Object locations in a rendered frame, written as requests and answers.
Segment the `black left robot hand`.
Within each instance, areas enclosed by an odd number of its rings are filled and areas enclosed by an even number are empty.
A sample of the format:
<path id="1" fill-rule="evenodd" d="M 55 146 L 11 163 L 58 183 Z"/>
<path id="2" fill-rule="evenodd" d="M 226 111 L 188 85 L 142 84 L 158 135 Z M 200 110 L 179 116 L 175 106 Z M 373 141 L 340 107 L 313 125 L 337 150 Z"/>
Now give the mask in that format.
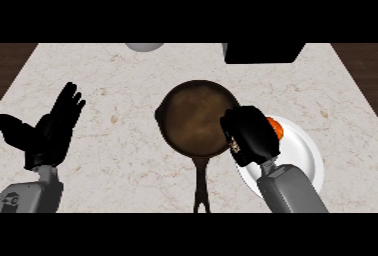
<path id="1" fill-rule="evenodd" d="M 27 170 L 42 165 L 57 167 L 64 162 L 85 105 L 77 85 L 68 82 L 52 111 L 40 118 L 36 126 L 9 114 L 0 114 L 0 133 L 5 142 L 26 152 Z"/>

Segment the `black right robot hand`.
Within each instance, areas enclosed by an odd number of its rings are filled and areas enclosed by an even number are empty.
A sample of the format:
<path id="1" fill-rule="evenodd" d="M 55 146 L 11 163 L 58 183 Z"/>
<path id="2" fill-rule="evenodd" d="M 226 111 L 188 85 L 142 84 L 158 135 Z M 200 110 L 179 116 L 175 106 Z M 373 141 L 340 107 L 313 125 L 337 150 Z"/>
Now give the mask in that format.
<path id="1" fill-rule="evenodd" d="M 280 139 L 268 117 L 254 106 L 228 109 L 220 125 L 231 144 L 231 154 L 241 167 L 262 165 L 280 154 Z"/>

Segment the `orange cupcake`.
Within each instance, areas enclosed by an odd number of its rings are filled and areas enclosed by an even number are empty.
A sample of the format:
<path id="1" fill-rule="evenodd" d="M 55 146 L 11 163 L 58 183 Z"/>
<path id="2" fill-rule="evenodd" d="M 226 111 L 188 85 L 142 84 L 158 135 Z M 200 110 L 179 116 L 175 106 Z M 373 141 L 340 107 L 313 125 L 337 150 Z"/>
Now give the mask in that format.
<path id="1" fill-rule="evenodd" d="M 280 122 L 272 118 L 272 117 L 266 117 L 268 121 L 271 123 L 271 126 L 275 130 L 275 133 L 278 135 L 278 140 L 281 140 L 284 138 L 284 128 L 282 125 L 280 124 Z"/>

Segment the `white round plate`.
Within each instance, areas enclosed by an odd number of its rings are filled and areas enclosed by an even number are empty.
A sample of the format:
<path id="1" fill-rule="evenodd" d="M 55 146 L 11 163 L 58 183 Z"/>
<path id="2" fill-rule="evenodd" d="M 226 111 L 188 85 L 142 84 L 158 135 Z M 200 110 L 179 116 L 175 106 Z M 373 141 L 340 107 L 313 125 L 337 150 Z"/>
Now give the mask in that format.
<path id="1" fill-rule="evenodd" d="M 281 155 L 277 164 L 296 165 L 306 173 L 316 192 L 321 192 L 325 176 L 324 160 L 312 137 L 293 121 L 274 115 L 271 118 L 284 129 L 284 138 L 280 141 Z"/>

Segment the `dark brown cast-iron pan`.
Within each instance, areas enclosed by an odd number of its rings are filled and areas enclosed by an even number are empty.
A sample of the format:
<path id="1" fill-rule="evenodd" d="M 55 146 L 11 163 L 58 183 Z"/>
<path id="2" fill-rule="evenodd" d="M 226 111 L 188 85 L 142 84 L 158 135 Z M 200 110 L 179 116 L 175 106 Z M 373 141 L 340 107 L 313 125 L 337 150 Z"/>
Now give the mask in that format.
<path id="1" fill-rule="evenodd" d="M 163 138 L 170 147 L 192 159 L 197 168 L 194 212 L 204 205 L 210 213 L 207 165 L 229 148 L 220 126 L 228 109 L 240 106 L 231 91 L 216 82 L 191 80 L 169 92 L 155 110 Z"/>

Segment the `black box appliance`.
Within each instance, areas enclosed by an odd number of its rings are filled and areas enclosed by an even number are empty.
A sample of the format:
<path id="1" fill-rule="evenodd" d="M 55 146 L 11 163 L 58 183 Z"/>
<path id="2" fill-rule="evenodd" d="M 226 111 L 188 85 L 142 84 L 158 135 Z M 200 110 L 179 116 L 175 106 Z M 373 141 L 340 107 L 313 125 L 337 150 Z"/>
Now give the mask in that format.
<path id="1" fill-rule="evenodd" d="M 228 64 L 293 63 L 305 43 L 225 43 L 223 55 Z"/>

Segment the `pale grey round object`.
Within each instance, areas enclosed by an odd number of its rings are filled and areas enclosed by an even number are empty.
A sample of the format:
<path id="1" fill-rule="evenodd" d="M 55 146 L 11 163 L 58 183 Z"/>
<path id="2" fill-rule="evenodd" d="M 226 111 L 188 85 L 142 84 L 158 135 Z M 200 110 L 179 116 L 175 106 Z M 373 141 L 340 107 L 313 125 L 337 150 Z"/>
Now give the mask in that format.
<path id="1" fill-rule="evenodd" d="M 163 46 L 163 43 L 127 43 L 127 47 L 136 52 L 151 52 Z"/>

